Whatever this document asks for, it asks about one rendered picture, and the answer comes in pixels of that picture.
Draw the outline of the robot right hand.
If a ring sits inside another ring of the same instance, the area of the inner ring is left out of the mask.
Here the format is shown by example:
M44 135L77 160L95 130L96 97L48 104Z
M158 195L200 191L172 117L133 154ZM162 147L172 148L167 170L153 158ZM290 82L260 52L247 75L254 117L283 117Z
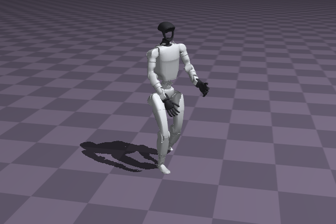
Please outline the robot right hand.
M180 107L180 106L179 106L178 104L172 102L171 100L169 100L170 98L168 97L168 95L167 95L166 93L165 93L165 96L166 96L166 99L164 99L162 102L165 103L165 109L167 110L169 116L172 117L171 114L172 114L173 116L178 115L176 112L178 112L178 113L180 113L180 112L174 107L174 105L176 105L177 107ZM175 112L173 109L174 109L176 112ZM175 115L172 113L171 110L173 111L173 113L174 113ZM169 111L170 111L171 114L169 113Z

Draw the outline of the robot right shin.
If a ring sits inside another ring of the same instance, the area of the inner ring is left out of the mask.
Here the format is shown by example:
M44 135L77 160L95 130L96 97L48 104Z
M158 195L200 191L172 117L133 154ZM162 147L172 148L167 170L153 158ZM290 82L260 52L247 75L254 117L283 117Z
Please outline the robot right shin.
M163 141L163 136L160 133L160 131L158 131L156 145L157 145L157 152L158 152L158 167L159 167L161 165L164 165L165 156L167 154L167 150L169 147L169 138L166 137Z

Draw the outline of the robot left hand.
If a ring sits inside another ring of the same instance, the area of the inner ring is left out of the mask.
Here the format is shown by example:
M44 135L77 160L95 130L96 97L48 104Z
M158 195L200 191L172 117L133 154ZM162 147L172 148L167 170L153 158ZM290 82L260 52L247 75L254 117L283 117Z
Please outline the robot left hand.
M205 97L208 93L208 90L209 90L209 87L207 86L208 83L204 83L200 79L197 79L197 78L196 78L196 80L198 81L197 84L196 84L196 87L199 88L199 90L203 94L203 97Z

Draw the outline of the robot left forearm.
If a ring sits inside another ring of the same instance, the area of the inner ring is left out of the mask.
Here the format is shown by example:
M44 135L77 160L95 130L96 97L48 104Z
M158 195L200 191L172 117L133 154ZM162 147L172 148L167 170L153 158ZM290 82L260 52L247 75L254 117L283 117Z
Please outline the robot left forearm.
M193 69L188 72L188 76L190 77L191 82L193 83L193 85L196 85L197 82L198 82L196 80L196 78L198 79L198 76L196 75L195 69L194 69L194 67L193 67L192 64L191 64L191 66L192 66Z

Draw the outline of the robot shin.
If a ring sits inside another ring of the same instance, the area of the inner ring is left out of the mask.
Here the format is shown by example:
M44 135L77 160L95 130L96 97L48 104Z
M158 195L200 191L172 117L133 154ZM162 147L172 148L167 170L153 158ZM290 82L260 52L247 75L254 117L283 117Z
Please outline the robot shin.
M181 132L179 134L171 134L171 131L169 131L170 133L170 138L169 138L169 147L172 147L176 142L177 140L179 139L180 135L181 135Z
M158 152L158 167L159 167L161 165L164 165L165 156L167 154L167 150L169 147L169 138L166 137L163 141L163 136L160 133L160 131L158 131L156 145L157 145L157 152Z

